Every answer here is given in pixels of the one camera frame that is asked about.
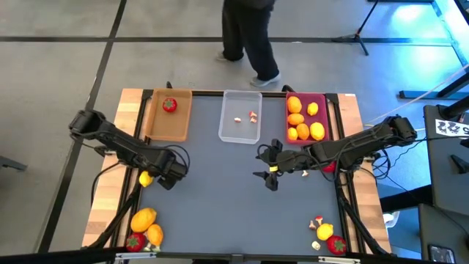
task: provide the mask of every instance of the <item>tripod stand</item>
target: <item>tripod stand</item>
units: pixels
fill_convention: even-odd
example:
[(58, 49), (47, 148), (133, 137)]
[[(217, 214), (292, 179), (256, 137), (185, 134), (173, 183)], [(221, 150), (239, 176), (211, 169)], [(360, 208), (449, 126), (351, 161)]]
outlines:
[(356, 33), (342, 36), (342, 37), (333, 38), (331, 41), (334, 43), (360, 43), (361, 48), (363, 49), (363, 51), (365, 51), (365, 55), (368, 56), (369, 55), (368, 50), (366, 50), (365, 43), (363, 43), (363, 40), (360, 37), (360, 33), (365, 27), (365, 24), (368, 21), (368, 18), (372, 15), (373, 10), (378, 5), (378, 1), (379, 0), (376, 0), (376, 2), (373, 4), (373, 7), (368, 12), (368, 15), (365, 18), (365, 21), (361, 24), (360, 28), (357, 30)]

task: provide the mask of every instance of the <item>mushroom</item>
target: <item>mushroom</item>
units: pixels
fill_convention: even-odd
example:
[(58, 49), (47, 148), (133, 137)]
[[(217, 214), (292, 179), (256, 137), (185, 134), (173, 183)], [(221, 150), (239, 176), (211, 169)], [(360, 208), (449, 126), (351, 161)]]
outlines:
[(317, 243), (317, 241), (313, 241), (313, 243), (311, 244), (311, 246), (313, 247), (313, 249), (316, 249), (316, 250), (320, 250), (321, 249), (321, 245), (319, 243)]
[(316, 226), (314, 225), (314, 221), (313, 221), (313, 220), (311, 220), (311, 221), (309, 222), (309, 229), (310, 229), (310, 230), (316, 230)]
[(316, 216), (315, 219), (320, 225), (322, 224), (322, 216)]

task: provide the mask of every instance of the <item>sneaker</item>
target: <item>sneaker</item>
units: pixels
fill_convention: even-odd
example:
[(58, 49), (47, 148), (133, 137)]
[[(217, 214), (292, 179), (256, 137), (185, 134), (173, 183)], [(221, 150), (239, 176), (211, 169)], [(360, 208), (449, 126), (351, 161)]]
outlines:
[(274, 78), (272, 78), (268, 81), (261, 81), (257, 77), (254, 77), (251, 80), (251, 85), (254, 86), (254, 87), (264, 87), (264, 86), (267, 86), (267, 85), (272, 84), (274, 82), (278, 82), (280, 80), (281, 80), (281, 74), (280, 73), (276, 77), (274, 77)]
[(218, 60), (219, 62), (227, 62), (228, 59), (225, 58), (225, 55), (223, 55), (223, 51), (219, 51), (217, 55), (215, 56), (215, 59)]

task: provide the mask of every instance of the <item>black pants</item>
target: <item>black pants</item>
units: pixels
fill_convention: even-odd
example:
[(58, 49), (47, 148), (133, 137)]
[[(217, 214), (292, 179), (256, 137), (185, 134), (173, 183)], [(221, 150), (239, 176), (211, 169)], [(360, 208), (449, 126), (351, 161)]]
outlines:
[(279, 74), (267, 34), (272, 10), (273, 6), (256, 10), (233, 0), (225, 0), (223, 6), (225, 58), (230, 61), (242, 59), (244, 48), (261, 81), (268, 81)]

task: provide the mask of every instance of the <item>red tomato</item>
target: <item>red tomato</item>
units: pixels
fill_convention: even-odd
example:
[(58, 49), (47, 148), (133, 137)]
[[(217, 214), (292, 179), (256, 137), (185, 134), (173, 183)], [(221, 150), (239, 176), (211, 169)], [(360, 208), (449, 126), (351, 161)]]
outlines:
[(323, 172), (334, 172), (336, 170), (336, 162), (333, 161), (331, 164), (322, 168)]
[(163, 109), (164, 111), (167, 111), (168, 113), (176, 111), (177, 108), (177, 102), (176, 99), (174, 98), (167, 98), (163, 101)]
[(328, 244), (328, 249), (332, 254), (340, 255), (345, 254), (347, 251), (347, 243), (345, 243), (345, 239), (338, 235), (331, 236), (326, 243)]
[(145, 236), (142, 233), (132, 233), (125, 241), (129, 252), (140, 252), (145, 246)]

